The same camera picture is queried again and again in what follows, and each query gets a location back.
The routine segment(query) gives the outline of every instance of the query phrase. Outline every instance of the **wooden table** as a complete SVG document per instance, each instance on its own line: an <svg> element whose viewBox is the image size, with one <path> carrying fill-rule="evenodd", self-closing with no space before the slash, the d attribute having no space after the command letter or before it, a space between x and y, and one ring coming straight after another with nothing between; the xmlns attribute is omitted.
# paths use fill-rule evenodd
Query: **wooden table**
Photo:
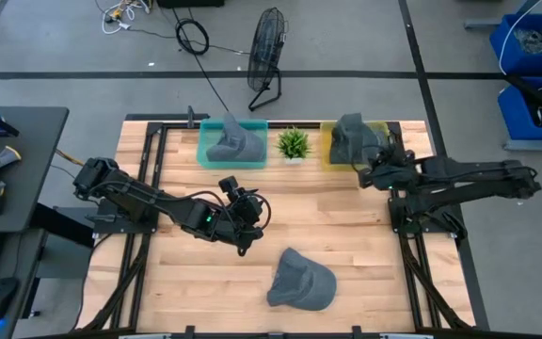
<svg viewBox="0 0 542 339"><path fill-rule="evenodd" d="M425 123L400 123L406 148L418 156L430 155ZM122 127L116 160L134 177L147 124L126 121ZM302 165L284 165L274 147L279 132L269 130L267 167L255 170L203 169L196 161L198 130L168 132L161 188L176 196L210 189L224 197L217 183L235 175L240 186L260 189L273 217L263 239L239 257L235 247L194 239L161 216L151 240L138 331L183 332L187 325L195 325L197 332L350 332L353 325L371 332L414 330L403 260L390 226L389 193L359 189L354 172L321 171L316 129L307 130L311 156ZM147 183L155 149L152 146ZM79 327L95 316L116 286L124 237L110 237L93 254ZM473 324L454 241L446 234L424 238L436 287L462 319ZM288 247L336 274L338 292L324 311L267 305L279 256ZM426 298L417 285L424 324L429 325ZM124 319L131 299L125 300Z"/></svg>

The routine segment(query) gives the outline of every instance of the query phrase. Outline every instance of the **black fan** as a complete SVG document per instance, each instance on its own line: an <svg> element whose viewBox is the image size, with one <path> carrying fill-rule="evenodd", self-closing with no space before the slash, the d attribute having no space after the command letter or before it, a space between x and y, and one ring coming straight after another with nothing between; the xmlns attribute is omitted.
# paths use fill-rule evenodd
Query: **black fan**
<svg viewBox="0 0 542 339"><path fill-rule="evenodd" d="M248 108L251 111L262 105L276 101L281 96L281 71L278 68L281 48L285 42L285 22L283 14L277 8L263 12L259 25L254 33L254 41L250 50L248 63L248 85L259 93L254 97ZM272 99L255 105L264 91L269 90L273 77L278 76L278 95Z"/></svg>

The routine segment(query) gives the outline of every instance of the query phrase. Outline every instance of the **blue bin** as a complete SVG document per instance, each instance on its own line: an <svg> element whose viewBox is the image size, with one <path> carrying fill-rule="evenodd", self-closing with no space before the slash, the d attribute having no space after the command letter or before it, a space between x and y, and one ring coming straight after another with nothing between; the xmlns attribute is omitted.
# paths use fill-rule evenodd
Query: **blue bin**
<svg viewBox="0 0 542 339"><path fill-rule="evenodd" d="M542 88L542 77L524 78L537 89ZM513 140L542 140L542 127L534 124L522 93L513 86L499 95L499 106Z"/></svg>
<svg viewBox="0 0 542 339"><path fill-rule="evenodd" d="M502 23L490 35L490 43L499 59L503 41L512 25L519 18L517 14L503 16ZM515 29L542 29L542 14L529 14L522 18ZM522 50L514 32L510 34L503 51L502 67L506 73L542 75L542 54L528 54Z"/></svg>
<svg viewBox="0 0 542 339"><path fill-rule="evenodd" d="M267 120L247 120L238 121L240 126L260 137L267 149L267 131L269 123ZM217 144L223 133L222 119L206 119L199 126L198 140L198 162L208 170L226 170L226 169L262 169L267 163L267 154L265 153L262 161L239 162L239 161L209 161L206 151Z"/></svg>

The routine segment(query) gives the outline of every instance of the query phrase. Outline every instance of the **gray floor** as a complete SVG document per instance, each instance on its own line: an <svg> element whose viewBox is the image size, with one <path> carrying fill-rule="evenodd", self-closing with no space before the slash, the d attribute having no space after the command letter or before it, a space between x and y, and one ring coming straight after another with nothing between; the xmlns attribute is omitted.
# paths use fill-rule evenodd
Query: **gray floor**
<svg viewBox="0 0 542 339"><path fill-rule="evenodd" d="M114 2L101 0L103 7ZM408 0L426 70L496 72L490 30L467 32L462 21L499 17L519 2ZM290 21L279 64L284 70L414 71L393 0L227 0L224 8L193 11L212 43L248 49L261 11L272 6ZM134 27L172 35L157 10L150 16L138 12ZM210 71L244 70L247 58L211 51L202 64ZM90 0L10 0L0 18L0 72L197 70L193 57L173 40L130 32L105 36ZM360 111L366 119L426 119L417 80L287 78L281 99L255 113L247 110L253 93L245 79L213 83L243 118L335 119ZM502 150L507 132L497 97L505 86L489 80L430 81L447 150L461 161L520 159L539 170L542 183L542 153ZM178 113L188 105L213 116L223 111L204 79L0 80L0 105L67 106L71 115L60 148L81 158L113 156L129 113ZM76 171L59 159L55 163ZM80 205L71 179L56 169L40 200ZM491 329L542 333L542 191L522 205L489 199L463 209ZM43 316L22 321L16 336L67 331L78 310L79 284L44 283L37 300Z"/></svg>

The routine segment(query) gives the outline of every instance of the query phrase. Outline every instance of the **potted plant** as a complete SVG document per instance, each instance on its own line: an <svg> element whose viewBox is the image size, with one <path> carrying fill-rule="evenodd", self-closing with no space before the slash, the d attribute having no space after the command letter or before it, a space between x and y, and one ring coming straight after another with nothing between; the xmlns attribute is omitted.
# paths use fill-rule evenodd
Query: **potted plant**
<svg viewBox="0 0 542 339"><path fill-rule="evenodd" d="M277 145L279 152L285 157L287 165L297 165L311 152L309 136L295 128L288 128L279 134Z"/></svg>

